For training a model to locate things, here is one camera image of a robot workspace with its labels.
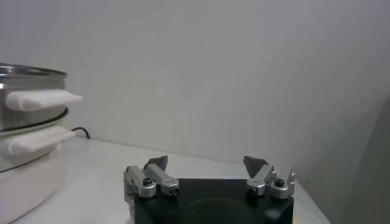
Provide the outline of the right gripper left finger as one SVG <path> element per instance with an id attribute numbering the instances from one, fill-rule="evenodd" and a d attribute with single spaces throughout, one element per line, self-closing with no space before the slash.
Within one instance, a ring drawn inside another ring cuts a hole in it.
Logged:
<path id="1" fill-rule="evenodd" d="M 136 196 L 153 198 L 160 193 L 176 197 L 180 194 L 179 180 L 166 173 L 168 156 L 151 158 L 141 169 L 138 166 L 128 166 L 123 172 L 124 200 L 130 203 Z"/>

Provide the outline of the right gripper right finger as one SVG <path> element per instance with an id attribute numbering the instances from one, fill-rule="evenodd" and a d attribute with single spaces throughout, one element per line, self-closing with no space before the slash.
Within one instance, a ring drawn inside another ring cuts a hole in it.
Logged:
<path id="1" fill-rule="evenodd" d="M 247 196 L 260 198 L 269 194 L 272 198 L 286 200 L 293 197 L 296 184 L 296 173 L 289 171 L 286 180 L 277 176 L 277 171 L 264 159 L 244 156 L 243 163 L 249 179 L 246 181 Z"/>

